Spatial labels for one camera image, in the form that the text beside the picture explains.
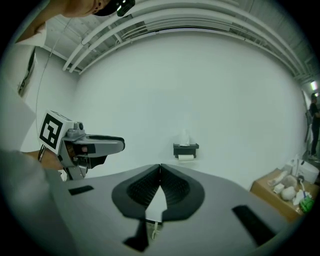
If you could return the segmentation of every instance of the bright light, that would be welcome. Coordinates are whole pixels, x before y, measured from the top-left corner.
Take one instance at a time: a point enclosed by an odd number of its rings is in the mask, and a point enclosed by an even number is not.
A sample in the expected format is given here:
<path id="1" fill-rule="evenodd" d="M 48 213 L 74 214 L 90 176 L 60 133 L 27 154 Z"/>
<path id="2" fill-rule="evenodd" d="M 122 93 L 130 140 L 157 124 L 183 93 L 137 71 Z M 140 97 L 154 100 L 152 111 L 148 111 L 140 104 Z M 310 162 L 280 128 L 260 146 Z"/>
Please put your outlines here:
<path id="1" fill-rule="evenodd" d="M 312 88 L 313 91 L 315 91 L 316 89 L 318 89 L 318 86 L 317 86 L 316 81 L 313 81 L 313 82 L 311 83 L 311 88 Z"/>

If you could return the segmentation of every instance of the black wall-mounted holder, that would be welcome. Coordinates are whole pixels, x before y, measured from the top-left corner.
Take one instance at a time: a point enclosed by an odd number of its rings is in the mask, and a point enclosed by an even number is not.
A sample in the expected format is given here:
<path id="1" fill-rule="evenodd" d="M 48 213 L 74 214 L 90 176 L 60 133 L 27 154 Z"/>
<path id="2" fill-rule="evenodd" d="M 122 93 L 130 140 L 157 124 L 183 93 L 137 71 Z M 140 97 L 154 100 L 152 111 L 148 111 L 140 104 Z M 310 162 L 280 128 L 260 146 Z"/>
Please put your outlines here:
<path id="1" fill-rule="evenodd" d="M 189 146 L 180 146 L 179 144 L 173 144 L 173 154 L 175 158 L 178 158 L 179 155 L 193 155 L 196 158 L 196 150 L 199 148 L 199 145 L 190 144 Z"/>

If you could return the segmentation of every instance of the toilet paper roll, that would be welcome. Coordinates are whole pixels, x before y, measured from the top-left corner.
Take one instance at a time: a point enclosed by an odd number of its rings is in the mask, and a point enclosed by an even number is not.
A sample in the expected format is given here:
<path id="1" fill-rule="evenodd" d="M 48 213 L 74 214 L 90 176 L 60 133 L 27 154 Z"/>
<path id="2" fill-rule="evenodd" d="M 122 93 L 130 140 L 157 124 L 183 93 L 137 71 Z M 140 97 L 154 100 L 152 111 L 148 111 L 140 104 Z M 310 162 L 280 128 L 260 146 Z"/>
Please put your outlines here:
<path id="1" fill-rule="evenodd" d="M 194 155 L 193 154 L 179 154 L 178 155 L 178 160 L 180 162 L 185 162 L 185 161 L 193 161 L 194 160 Z"/>

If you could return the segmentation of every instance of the white shoe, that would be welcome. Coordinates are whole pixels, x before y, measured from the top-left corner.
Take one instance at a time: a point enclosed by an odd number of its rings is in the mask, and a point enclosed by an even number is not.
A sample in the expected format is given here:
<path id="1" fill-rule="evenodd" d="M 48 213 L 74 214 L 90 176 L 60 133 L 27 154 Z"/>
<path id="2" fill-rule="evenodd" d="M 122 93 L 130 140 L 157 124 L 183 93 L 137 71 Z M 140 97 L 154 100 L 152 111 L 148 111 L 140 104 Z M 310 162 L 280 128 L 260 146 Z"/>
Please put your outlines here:
<path id="1" fill-rule="evenodd" d="M 314 154 L 314 155 L 310 155 L 309 156 L 309 160 L 311 161 L 319 161 L 318 157 Z"/>

